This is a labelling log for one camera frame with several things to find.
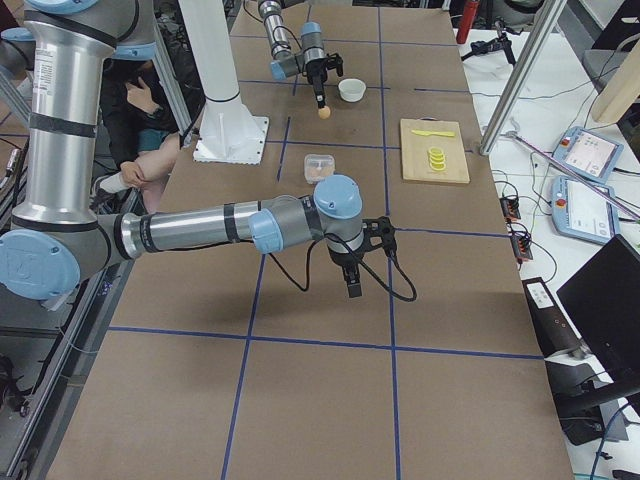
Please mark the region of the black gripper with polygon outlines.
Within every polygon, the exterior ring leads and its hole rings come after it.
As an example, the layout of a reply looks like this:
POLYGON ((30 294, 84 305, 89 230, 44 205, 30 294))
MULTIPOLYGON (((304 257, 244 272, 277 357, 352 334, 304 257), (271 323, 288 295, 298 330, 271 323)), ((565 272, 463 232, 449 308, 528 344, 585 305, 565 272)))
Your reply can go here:
POLYGON ((327 79, 326 60, 315 59, 305 64, 305 72, 308 83, 313 87, 317 108, 325 107, 324 82, 327 79))
POLYGON ((364 235, 345 241, 335 234, 326 234, 325 240, 331 260, 342 268, 349 297, 360 297, 362 288, 358 261, 364 256, 364 235))

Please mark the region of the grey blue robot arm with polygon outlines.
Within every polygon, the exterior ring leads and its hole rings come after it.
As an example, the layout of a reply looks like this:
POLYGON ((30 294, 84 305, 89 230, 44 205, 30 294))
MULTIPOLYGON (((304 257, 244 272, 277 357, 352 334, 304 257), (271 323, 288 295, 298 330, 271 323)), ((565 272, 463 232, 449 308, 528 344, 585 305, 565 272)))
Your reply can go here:
MULTIPOLYGON (((91 182, 103 64, 107 59, 151 60, 156 50, 151 1, 26 1, 25 24, 35 40, 33 110, 26 196, 1 235, 1 284, 34 300, 71 292, 108 266, 143 253, 252 241, 262 254, 326 241, 342 268, 351 298, 361 295, 358 265, 365 240, 359 188, 332 174, 313 195, 210 209, 138 216, 98 214, 109 193, 91 182)), ((179 1, 204 87, 204 115, 194 159, 258 164, 269 119, 243 104, 221 1, 179 1)), ((324 83, 343 75, 328 55, 318 23, 302 26, 291 53, 281 11, 285 1, 258 1, 275 79, 304 74, 321 118, 330 115, 324 83)))
POLYGON ((303 24, 296 38, 285 25, 282 11, 285 1, 259 1, 258 14, 270 46, 270 71, 274 80, 303 75, 312 86, 319 111, 327 109, 324 84, 328 76, 329 56, 324 49, 321 27, 316 22, 303 24))

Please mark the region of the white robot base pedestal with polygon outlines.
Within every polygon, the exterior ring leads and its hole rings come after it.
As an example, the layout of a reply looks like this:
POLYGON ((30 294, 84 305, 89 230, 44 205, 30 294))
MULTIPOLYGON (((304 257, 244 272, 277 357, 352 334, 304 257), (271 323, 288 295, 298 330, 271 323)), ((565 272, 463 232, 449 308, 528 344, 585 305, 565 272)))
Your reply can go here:
POLYGON ((257 165, 269 119, 251 114, 244 105, 221 1, 179 3, 205 96, 194 159, 257 165))

